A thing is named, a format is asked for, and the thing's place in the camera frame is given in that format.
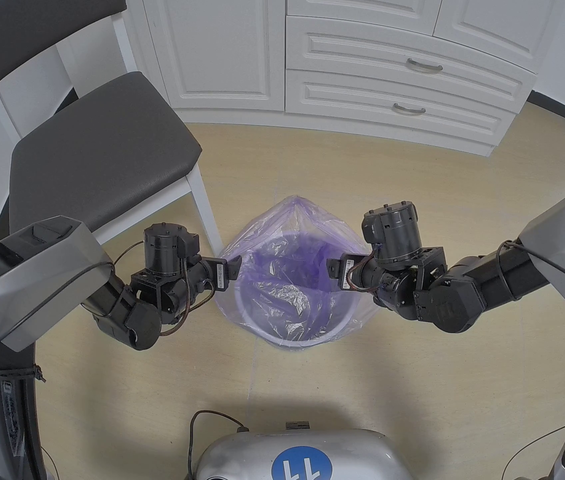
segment chair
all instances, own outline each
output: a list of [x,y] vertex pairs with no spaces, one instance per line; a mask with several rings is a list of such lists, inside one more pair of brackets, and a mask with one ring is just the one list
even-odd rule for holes
[[197,164],[202,150],[137,71],[120,14],[126,7],[125,0],[0,0],[0,80],[105,17],[113,20],[127,70],[23,138],[0,96],[0,121],[15,143],[10,231],[63,214],[104,243],[191,192],[218,255],[222,241]]

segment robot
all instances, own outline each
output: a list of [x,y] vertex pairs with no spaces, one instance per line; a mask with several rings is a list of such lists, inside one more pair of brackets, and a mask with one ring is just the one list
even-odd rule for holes
[[[338,289],[368,292],[377,305],[445,332],[464,332],[485,311],[547,284],[565,298],[565,199],[517,240],[450,268],[442,247],[422,247],[411,202],[367,212],[363,236],[369,255],[327,260]],[[51,476],[38,436],[34,381],[44,378],[35,341],[61,318],[81,304],[103,332],[144,350],[182,326],[207,286],[203,303],[239,274],[239,257],[201,257],[198,236],[182,226],[153,225],[144,246],[145,268],[126,285],[86,226],[70,218],[35,223],[0,242],[0,479]],[[162,332],[163,324],[174,327]],[[189,480],[413,480],[393,444],[376,432],[315,431],[296,422],[256,435],[235,421],[238,432],[212,444],[195,475],[190,463]],[[546,478],[565,480],[565,446]]]

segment garbage bag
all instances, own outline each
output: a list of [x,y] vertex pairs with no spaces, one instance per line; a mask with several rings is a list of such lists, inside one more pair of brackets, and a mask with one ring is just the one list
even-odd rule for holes
[[369,294],[344,292],[327,275],[327,258],[368,254],[342,220],[290,196],[252,220],[222,257],[243,258],[238,280],[216,294],[220,311],[270,343],[298,349],[337,340],[377,311]]

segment black baseboard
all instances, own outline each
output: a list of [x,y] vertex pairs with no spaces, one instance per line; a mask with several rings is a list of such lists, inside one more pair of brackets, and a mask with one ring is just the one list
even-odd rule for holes
[[527,101],[529,101],[529,103],[533,103],[534,105],[538,105],[539,107],[543,107],[545,110],[554,112],[554,114],[558,114],[561,117],[565,117],[565,105],[550,98],[549,96],[545,96],[545,94],[532,91],[532,93],[529,94]]
[[[62,103],[59,105],[59,107],[56,109],[54,113],[57,114],[63,108],[68,107],[69,105],[71,105],[71,103],[77,100],[78,100],[78,94],[76,94],[76,90],[73,87],[71,87],[71,91],[68,92],[67,96],[65,96],[64,100],[62,100]],[[7,236],[9,236],[9,197],[8,196],[5,205],[3,206],[2,211],[0,212],[0,240],[2,240],[3,238],[7,238]]]

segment barcode sticker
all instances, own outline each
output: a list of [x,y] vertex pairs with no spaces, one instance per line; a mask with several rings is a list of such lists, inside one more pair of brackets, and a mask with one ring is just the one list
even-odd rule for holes
[[353,266],[354,266],[354,260],[347,260],[347,263],[345,263],[345,275],[343,276],[343,290],[351,290],[352,288],[347,282],[347,274],[349,273],[349,271],[352,269]]
[[218,263],[216,265],[216,278],[218,281],[216,284],[218,285],[219,290],[225,289],[225,267],[222,263]]

